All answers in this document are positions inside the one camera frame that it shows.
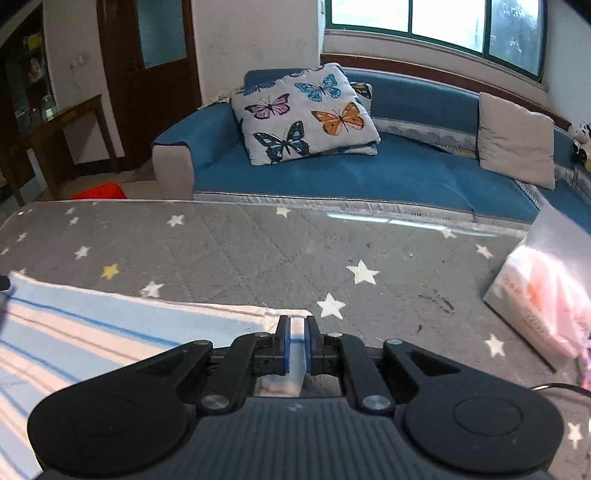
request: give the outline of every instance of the window frame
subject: window frame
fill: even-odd
[[[400,30],[389,30],[387,28],[378,28],[378,27],[366,27],[364,25],[345,25],[345,24],[334,24],[332,21],[332,0],[324,0],[326,3],[326,28],[330,30],[351,30],[351,31],[364,31],[364,32],[373,32],[373,33],[381,33],[386,35],[391,35],[393,37],[404,37],[404,38],[412,38],[415,40],[425,41],[427,43],[432,43],[435,45],[440,45],[443,47],[451,48],[453,50],[461,51],[464,53],[468,53],[470,55],[474,55],[475,57],[489,60],[493,63],[501,65],[505,68],[513,70],[514,72],[519,73],[531,80],[535,80],[538,83],[541,83],[542,77],[544,75],[544,62],[546,57],[546,37],[547,37],[547,30],[548,30],[548,2],[547,0],[542,0],[542,42],[540,48],[540,66],[538,68],[538,72],[531,73],[528,70],[522,69],[521,67],[512,64],[502,58],[495,57],[491,55],[489,52],[491,46],[491,16],[492,16],[492,0],[485,0],[485,27],[484,27],[484,38],[482,43],[482,52],[477,50],[472,50],[470,48],[462,47],[461,45],[456,45],[453,43],[449,43],[443,40],[438,40],[436,38],[425,37],[423,35],[417,35],[412,33],[413,31],[413,0],[408,0],[408,30],[407,31],[400,31]]]

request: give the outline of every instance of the stuffed toy cow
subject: stuffed toy cow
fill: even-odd
[[[585,168],[591,169],[591,127],[589,124],[580,124],[574,133],[573,161],[585,164]]]

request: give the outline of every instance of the pink packaging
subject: pink packaging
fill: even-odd
[[[545,207],[509,255],[484,301],[556,370],[591,333],[591,236]]]

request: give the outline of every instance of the yellow star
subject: yellow star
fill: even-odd
[[[114,263],[113,265],[107,265],[106,267],[103,267],[103,274],[101,275],[101,278],[106,278],[107,280],[112,280],[114,276],[117,275],[117,273],[119,272],[119,269],[117,268],[117,264]]]

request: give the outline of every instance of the pink butterfly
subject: pink butterfly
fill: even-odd
[[[258,118],[259,120],[267,119],[271,114],[285,115],[290,111],[290,106],[287,104],[289,96],[289,93],[279,95],[273,103],[267,103],[266,101],[261,100],[264,105],[248,105],[244,107],[244,110],[254,113],[255,118]]]

